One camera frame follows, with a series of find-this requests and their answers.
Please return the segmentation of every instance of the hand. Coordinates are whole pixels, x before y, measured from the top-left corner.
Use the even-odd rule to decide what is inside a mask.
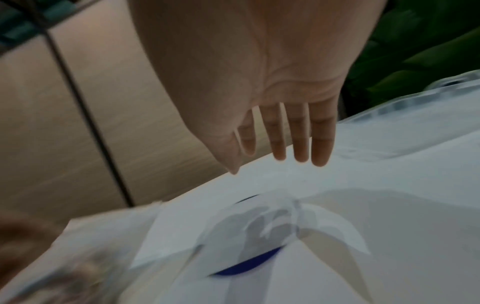
[[[0,288],[42,255],[60,232],[40,220],[0,210]]]
[[[131,0],[144,49],[188,129],[230,172],[256,138],[259,106],[273,155],[327,163],[345,77],[386,0]]]

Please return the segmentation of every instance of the human hand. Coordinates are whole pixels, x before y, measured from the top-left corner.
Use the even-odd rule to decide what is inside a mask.
[[[38,219],[0,211],[0,288],[42,255],[61,230]]]
[[[340,89],[386,0],[131,0],[137,33],[188,129],[231,173],[256,149],[259,106],[273,155],[327,163]]]

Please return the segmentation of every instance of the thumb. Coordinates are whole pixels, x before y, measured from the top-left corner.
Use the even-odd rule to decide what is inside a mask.
[[[235,133],[220,136],[199,136],[214,158],[231,174],[236,174],[242,165],[242,151]]]

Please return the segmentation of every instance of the blue shape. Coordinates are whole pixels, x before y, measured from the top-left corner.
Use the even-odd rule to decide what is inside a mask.
[[[251,199],[252,197],[256,197],[256,195],[247,197],[236,204],[246,201],[248,199]],[[214,273],[212,275],[215,276],[232,276],[232,275],[237,275],[241,273],[245,273],[247,271],[250,271],[254,268],[257,268],[258,266],[262,265],[263,263],[267,262],[269,259],[273,258],[280,250],[282,247],[275,248],[273,250],[270,250],[268,252],[265,252],[261,255],[257,255],[256,257],[253,257],[251,259],[248,259],[246,261],[243,261],[241,263],[238,263],[237,265],[234,265],[232,267],[229,267],[227,269],[224,269],[222,271],[219,271],[217,273]]]

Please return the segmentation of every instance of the black line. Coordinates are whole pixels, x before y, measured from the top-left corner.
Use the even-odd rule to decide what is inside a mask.
[[[48,49],[50,50],[51,54],[53,55],[53,58],[55,60],[55,63],[58,65],[58,68],[60,69],[60,72],[67,84],[68,89],[70,90],[71,94],[73,95],[73,99],[75,100],[76,105],[78,106],[78,109],[80,110],[81,116],[83,117],[91,135],[93,136],[93,139],[96,143],[96,146],[100,150],[100,153],[110,171],[110,174],[112,175],[118,189],[120,190],[120,193],[123,197],[123,200],[125,201],[125,204],[128,207],[134,207],[134,201],[132,199],[132,196],[130,195],[130,192],[115,164],[115,161],[112,158],[112,154],[110,153],[107,145],[105,144],[105,140],[102,137],[101,132],[99,131],[99,128],[97,124],[95,123],[92,114],[80,92],[78,89],[77,84],[74,81],[74,78],[72,76],[72,73],[70,72],[68,66],[65,63],[65,60],[60,54],[59,48],[57,44],[55,43],[54,39],[50,36],[48,33],[47,29],[42,26],[34,17],[30,15],[30,12],[25,10],[23,7],[17,5],[16,3],[10,1],[10,0],[0,0],[0,2],[5,3],[6,5],[20,11],[25,15],[25,17],[32,22],[37,29],[40,31],[40,33],[43,35],[45,38],[46,44],[48,45]]]

